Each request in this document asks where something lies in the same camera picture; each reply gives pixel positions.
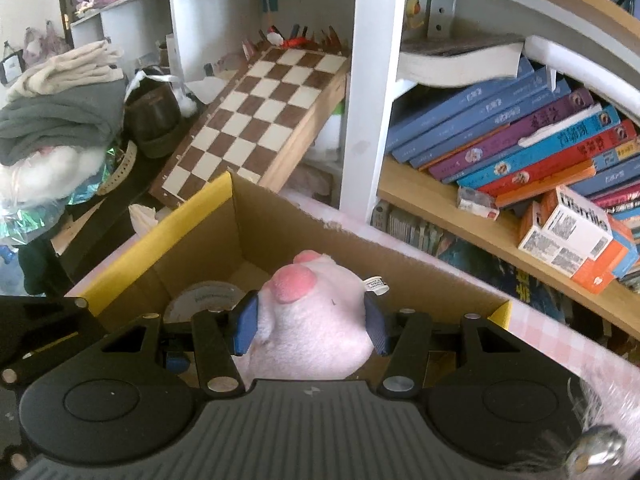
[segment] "wooden shelf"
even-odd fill
[[[378,196],[468,240],[559,290],[635,338],[640,338],[640,295],[611,283],[598,296],[576,285],[517,247],[518,219],[510,212],[491,221],[456,207],[457,187],[386,158]]]

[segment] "pink ear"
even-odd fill
[[[293,303],[304,298],[316,285],[318,278],[313,271],[299,264],[278,269],[268,286],[276,301],[281,304]]]
[[[295,264],[305,264],[307,262],[312,262],[313,260],[317,260],[320,257],[322,257],[322,254],[316,253],[315,251],[308,249],[306,251],[302,251],[298,256],[293,258],[293,262]]]

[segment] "white shelf post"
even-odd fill
[[[356,0],[340,211],[369,222],[376,205],[405,0]]]

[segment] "pig plush toy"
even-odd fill
[[[365,285],[326,254],[303,251],[258,294],[258,330],[234,357],[248,388],[255,378],[338,380],[369,359]]]

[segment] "silver screw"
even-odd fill
[[[396,375],[387,377],[382,385],[390,392],[408,392],[414,387],[414,382],[409,377]]]
[[[232,392],[238,387],[238,381],[233,377],[214,377],[207,383],[207,388],[212,392],[226,394]]]
[[[2,380],[7,384],[14,384],[18,380],[18,374],[11,368],[2,370]]]
[[[16,471],[22,471],[23,469],[27,469],[27,466],[28,466],[27,459],[24,457],[24,455],[20,453],[12,454],[10,461],[11,461],[11,466]]]

